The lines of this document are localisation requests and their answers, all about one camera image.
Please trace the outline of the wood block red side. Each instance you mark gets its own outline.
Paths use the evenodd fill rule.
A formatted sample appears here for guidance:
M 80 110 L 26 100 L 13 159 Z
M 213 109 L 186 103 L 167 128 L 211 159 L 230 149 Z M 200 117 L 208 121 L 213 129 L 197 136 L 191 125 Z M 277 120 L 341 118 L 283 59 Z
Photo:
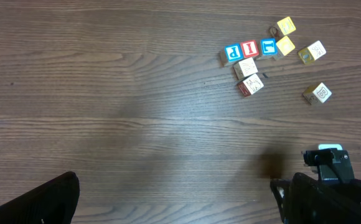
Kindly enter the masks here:
M 264 87 L 263 82 L 255 73 L 237 84 L 237 88 L 244 97 L 251 96 Z

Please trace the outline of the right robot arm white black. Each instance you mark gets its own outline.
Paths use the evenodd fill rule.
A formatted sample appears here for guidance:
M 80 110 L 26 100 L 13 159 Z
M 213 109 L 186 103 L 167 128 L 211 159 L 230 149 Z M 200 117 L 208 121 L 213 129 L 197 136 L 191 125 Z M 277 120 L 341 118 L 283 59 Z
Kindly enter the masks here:
M 361 180 L 340 144 L 319 144 L 303 154 L 317 179 L 296 173 L 288 190 L 285 223 L 360 223 Z

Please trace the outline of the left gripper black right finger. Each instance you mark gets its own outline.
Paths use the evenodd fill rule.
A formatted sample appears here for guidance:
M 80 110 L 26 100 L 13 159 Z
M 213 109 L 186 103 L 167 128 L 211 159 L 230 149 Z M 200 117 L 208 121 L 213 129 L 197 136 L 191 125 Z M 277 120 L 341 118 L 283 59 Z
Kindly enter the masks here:
M 291 180 L 287 179 L 271 179 L 270 180 L 270 189 L 276 200 L 278 211 L 281 217 L 281 221 L 284 224 L 291 224 L 292 221 L 290 218 L 290 200 L 289 200 L 289 187 L 291 185 Z

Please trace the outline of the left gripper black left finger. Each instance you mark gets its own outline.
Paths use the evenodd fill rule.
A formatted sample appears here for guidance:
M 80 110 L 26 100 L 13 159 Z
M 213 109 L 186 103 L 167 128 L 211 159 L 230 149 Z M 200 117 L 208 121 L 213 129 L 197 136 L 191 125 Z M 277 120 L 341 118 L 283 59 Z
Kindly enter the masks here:
M 76 173 L 68 171 L 0 206 L 0 224 L 72 222 L 80 183 Z

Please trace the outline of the natural block letter B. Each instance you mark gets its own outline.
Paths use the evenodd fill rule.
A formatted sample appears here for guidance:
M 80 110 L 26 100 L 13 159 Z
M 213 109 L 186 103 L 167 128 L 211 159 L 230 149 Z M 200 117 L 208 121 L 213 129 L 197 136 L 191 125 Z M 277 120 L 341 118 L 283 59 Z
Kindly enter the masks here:
M 332 95 L 332 92 L 322 82 L 310 85 L 303 93 L 303 97 L 311 104 L 325 103 Z

